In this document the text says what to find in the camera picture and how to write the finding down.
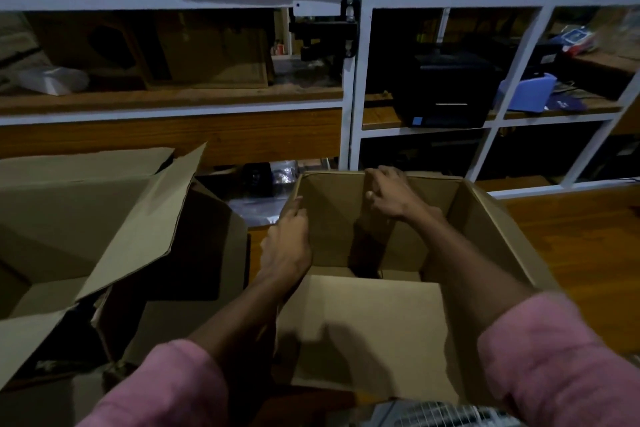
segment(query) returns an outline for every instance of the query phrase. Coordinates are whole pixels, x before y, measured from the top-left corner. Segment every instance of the black clamp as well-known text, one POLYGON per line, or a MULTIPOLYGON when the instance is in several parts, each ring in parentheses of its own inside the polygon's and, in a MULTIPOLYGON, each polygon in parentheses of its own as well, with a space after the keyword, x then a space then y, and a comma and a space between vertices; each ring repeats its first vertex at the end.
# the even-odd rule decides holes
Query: black clamp
POLYGON ((353 58, 358 49, 358 21, 360 20, 360 0, 342 0, 340 16, 329 21, 305 18, 295 22, 293 9, 289 9, 289 31, 296 39, 302 40, 300 59, 313 61, 327 56, 353 58))

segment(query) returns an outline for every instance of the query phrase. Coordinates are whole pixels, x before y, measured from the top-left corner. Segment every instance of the wooden surface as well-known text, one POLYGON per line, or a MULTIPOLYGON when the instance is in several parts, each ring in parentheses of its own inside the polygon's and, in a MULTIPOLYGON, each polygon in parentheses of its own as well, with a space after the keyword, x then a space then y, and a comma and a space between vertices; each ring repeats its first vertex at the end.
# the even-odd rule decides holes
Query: wooden surface
POLYGON ((596 333, 622 355, 639 352, 640 185, 506 204, 596 333))
POLYGON ((640 61, 634 59, 622 58, 613 54, 607 54, 603 51, 594 51, 592 53, 580 54, 574 56, 575 59, 585 61, 595 66, 604 66, 606 68, 619 69, 624 71, 629 76, 633 76, 634 73, 640 69, 640 61))
POLYGON ((476 181, 476 186, 486 192, 527 187, 549 186, 551 183, 542 176, 508 177, 505 179, 487 179, 476 181))
MULTIPOLYGON (((392 99, 390 97, 387 98, 376 98, 376 99, 366 99, 366 101, 375 101, 380 102, 383 100, 392 99)), ((620 106, 617 102, 608 100, 606 98, 590 98, 585 99, 584 103, 587 105, 588 110, 586 112, 582 112, 581 114, 599 114, 599 113, 612 113, 620 110, 620 106)), ((515 119, 515 118, 528 118, 528 117, 556 117, 558 115, 576 115, 575 113, 562 112, 560 110, 548 110, 542 112, 541 114, 527 114, 524 112, 507 112, 504 116, 505 119, 515 119)), ((491 111, 489 115, 487 115, 487 120, 495 120, 496 112, 491 111)), ((391 105, 380 105, 379 103, 376 106, 370 106, 364 108, 364 114, 362 115, 362 130, 376 130, 379 128, 400 128, 404 127, 404 123, 400 120, 400 117, 397 115, 396 111, 391 105)))
POLYGON ((340 154, 340 108, 193 117, 4 126, 0 158, 208 142, 202 166, 332 157, 340 154))
POLYGON ((342 99, 340 87, 302 87, 283 83, 252 89, 165 89, 154 91, 95 91, 65 96, 14 94, 0 96, 0 115, 132 110, 143 108, 282 103, 342 99))

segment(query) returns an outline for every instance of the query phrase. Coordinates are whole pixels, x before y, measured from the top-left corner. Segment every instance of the black printer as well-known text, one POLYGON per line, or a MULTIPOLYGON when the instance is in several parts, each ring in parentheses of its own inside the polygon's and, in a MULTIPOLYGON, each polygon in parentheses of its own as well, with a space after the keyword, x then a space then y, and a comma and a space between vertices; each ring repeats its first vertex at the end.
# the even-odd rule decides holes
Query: black printer
POLYGON ((482 127, 506 72, 456 47, 422 49, 397 61, 390 86, 398 116, 413 127, 482 127))

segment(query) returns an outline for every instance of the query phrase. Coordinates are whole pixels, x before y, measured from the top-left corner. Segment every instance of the white metal frame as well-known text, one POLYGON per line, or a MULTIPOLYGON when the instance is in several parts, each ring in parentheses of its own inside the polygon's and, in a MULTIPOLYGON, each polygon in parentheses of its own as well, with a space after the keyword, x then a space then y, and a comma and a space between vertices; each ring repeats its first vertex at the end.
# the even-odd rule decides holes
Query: white metal frame
POLYGON ((509 103, 513 98, 517 85, 522 77, 527 62, 533 52, 535 44, 546 29, 549 20, 556 7, 579 6, 606 6, 606 5, 640 5, 640 0, 362 0, 360 19, 360 42, 356 61, 355 93, 353 100, 353 123, 351 129, 351 153, 349 156, 349 169, 357 170, 360 164, 360 146, 363 139, 372 137, 385 137, 392 135, 412 135, 419 133, 431 133, 436 131, 449 131, 452 129, 435 128, 386 128, 380 130, 362 130, 362 119, 365 107, 365 88, 367 83, 367 67, 369 64, 369 43, 371 38, 372 15, 375 9, 443 9, 443 17, 438 30, 438 38, 444 36, 444 26, 449 11, 454 7, 535 7, 535 14, 525 32, 516 52, 511 68, 507 75, 507 90, 503 100, 497 106, 497 115, 494 120, 484 123, 484 136, 476 155, 468 170, 467 178, 475 181, 480 173, 482 165, 493 144, 498 130, 502 127, 555 124, 585 121, 601 121, 602 125, 595 133, 589 144, 580 154, 578 159, 567 172, 561 184, 537 188, 516 189, 491 193, 494 197, 533 196, 553 192, 566 192, 569 190, 584 190, 588 188, 609 187, 623 185, 626 180, 596 181, 593 183, 577 183, 580 173, 588 165, 591 158, 598 151, 612 129, 620 121, 620 118, 633 103, 640 93, 640 71, 629 83, 627 89, 621 95, 618 103, 620 111, 602 114, 576 114, 553 117, 526 117, 518 119, 505 119, 509 103))
MULTIPOLYGON (((292 7, 296 16, 339 16, 342 0, 0 0, 0 12, 46 10, 143 10, 143 9, 258 9, 292 7)), ((19 124, 63 123, 134 118, 160 118, 187 115, 219 115, 249 112, 278 112, 318 108, 341 108, 340 169, 347 169, 355 59, 346 59, 342 71, 342 99, 242 105, 154 108, 148 110, 114 110, 99 112, 59 112, 52 114, 12 115, 0 117, 0 126, 19 124)))

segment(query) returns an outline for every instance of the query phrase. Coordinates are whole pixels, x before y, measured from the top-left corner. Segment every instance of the brown box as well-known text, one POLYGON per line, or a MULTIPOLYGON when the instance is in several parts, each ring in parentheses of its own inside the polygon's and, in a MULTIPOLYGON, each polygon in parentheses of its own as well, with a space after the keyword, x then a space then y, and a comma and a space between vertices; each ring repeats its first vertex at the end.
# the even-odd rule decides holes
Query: brown box
MULTIPOLYGON (((559 290, 507 211, 484 191, 426 172, 409 180, 501 268, 559 290)), ((436 257, 418 234, 369 210, 367 186, 363 172, 309 172, 298 180, 292 196, 303 196, 313 263, 278 318, 276 381, 494 405, 477 356, 480 331, 446 284, 430 281, 436 257)))
POLYGON ((123 14, 148 88, 263 88, 273 81, 270 11, 155 10, 123 14))
POLYGON ((25 16, 54 66, 102 76, 136 74, 124 26, 113 12, 25 12, 25 16))
POLYGON ((51 379, 25 378, 24 365, 73 366, 90 352, 79 341, 105 362, 123 358, 144 336, 147 300, 209 314, 242 291, 246 226, 192 181, 203 151, 166 167, 167 148, 0 160, 0 389, 21 388, 11 398, 51 379), (86 299, 96 310, 83 323, 86 299))

